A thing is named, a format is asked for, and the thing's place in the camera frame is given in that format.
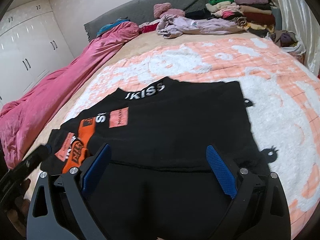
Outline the left hand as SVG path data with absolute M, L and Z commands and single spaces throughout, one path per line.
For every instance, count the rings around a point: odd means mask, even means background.
M 30 206 L 30 200 L 25 199 L 24 195 L 29 189 L 30 183 L 30 179 L 23 181 L 19 189 L 15 191 L 13 201 L 5 212 L 11 224 L 22 237 L 26 237 L 26 224 Z

